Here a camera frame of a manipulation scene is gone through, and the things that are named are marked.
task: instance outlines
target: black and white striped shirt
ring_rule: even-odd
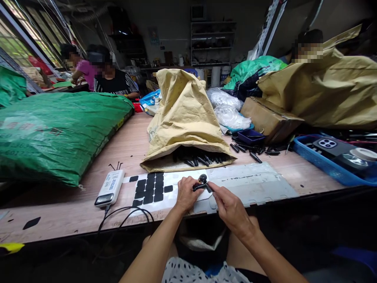
[[[115,77],[113,79],[105,79],[102,74],[98,74],[94,78],[94,91],[126,95],[131,92],[139,92],[139,87],[128,74],[115,69]]]

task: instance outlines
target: cardboard box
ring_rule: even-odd
[[[265,143],[278,143],[285,140],[302,122],[303,119],[277,107],[259,97],[248,97],[241,109],[241,114],[250,117],[255,130],[268,137]]]

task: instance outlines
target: floor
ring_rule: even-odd
[[[375,282],[365,265],[334,256],[331,250],[348,246],[377,251],[376,196],[375,191],[318,196],[260,206],[256,213],[266,237],[310,282]],[[217,215],[188,219],[185,225],[208,244],[224,229]],[[155,228],[156,223],[121,230],[95,261],[112,233],[27,245],[0,258],[2,282],[118,282]],[[192,252],[176,241],[180,256],[203,269],[225,259],[227,233],[214,252]]]

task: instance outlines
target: green sack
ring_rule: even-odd
[[[37,94],[0,110],[0,181],[79,184],[82,174],[134,112],[124,96]]]
[[[231,80],[224,86],[224,89],[233,90],[237,82],[243,84],[256,72],[261,77],[268,72],[284,69],[286,66],[288,66],[286,63],[272,56],[260,56],[255,60],[243,61],[232,70]]]
[[[0,66],[0,108],[26,98],[26,79],[19,73]]]

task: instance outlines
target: poster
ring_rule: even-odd
[[[160,45],[160,38],[158,37],[157,27],[148,27],[150,45]]]

